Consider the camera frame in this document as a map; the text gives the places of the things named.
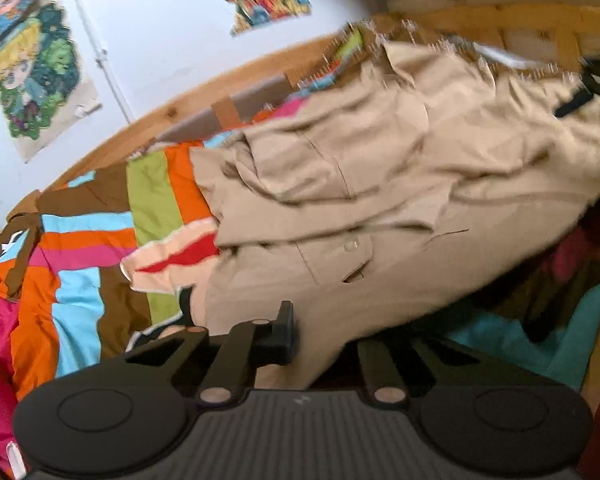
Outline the cartoon girl wall poster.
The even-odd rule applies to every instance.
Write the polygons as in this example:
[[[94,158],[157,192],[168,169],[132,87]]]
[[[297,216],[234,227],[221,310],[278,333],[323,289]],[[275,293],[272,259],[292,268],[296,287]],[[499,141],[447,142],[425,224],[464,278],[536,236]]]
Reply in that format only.
[[[63,6],[46,1],[0,42],[0,104],[24,162],[102,106]]]

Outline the colourful striped bedspread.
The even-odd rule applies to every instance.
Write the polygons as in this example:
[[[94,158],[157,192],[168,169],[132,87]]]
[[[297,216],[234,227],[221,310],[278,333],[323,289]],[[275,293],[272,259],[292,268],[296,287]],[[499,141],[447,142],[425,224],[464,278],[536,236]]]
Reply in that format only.
[[[209,278],[245,285],[306,270],[292,245],[220,249],[195,180],[198,142],[164,142],[45,193],[0,233],[0,478],[18,402],[44,382],[204,319]]]

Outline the beige trench coat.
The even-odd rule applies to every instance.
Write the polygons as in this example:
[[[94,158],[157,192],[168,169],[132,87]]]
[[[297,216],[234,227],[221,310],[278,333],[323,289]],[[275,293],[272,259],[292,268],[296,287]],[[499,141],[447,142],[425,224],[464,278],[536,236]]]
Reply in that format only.
[[[573,78],[384,51],[294,114],[189,153],[220,252],[193,321],[219,335],[294,305],[299,349],[262,387],[304,388],[347,342],[489,284],[600,195],[600,98],[554,114]]]

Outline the dark red garment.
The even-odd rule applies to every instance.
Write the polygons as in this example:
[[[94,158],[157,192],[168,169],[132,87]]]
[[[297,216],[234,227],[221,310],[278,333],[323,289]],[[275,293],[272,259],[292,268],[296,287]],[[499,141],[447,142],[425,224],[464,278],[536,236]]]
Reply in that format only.
[[[542,281],[532,287],[532,303],[522,321],[535,344],[565,327],[579,300],[600,284],[600,199],[547,254],[540,271]]]

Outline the teal cloth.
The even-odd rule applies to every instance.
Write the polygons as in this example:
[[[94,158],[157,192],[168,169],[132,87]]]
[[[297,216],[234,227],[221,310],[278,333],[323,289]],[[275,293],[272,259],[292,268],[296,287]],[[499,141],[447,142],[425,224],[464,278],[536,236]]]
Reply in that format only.
[[[584,383],[599,329],[600,284],[579,300],[565,327],[553,330],[539,344],[528,339],[521,322],[492,313],[477,315],[451,330],[448,337],[578,391]]]

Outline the wooden bed frame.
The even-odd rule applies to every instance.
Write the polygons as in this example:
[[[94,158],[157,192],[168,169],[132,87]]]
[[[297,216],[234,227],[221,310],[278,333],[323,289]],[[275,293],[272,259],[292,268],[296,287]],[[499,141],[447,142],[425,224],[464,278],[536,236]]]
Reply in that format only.
[[[412,20],[436,32],[457,34],[577,70],[581,58],[600,55],[600,0],[390,0],[375,16],[382,32]],[[120,130],[64,172],[53,184],[67,184],[84,172],[146,151],[186,124],[202,120],[215,132],[238,126],[257,107],[286,96],[334,50],[335,36],[321,36],[234,68],[188,90]]]

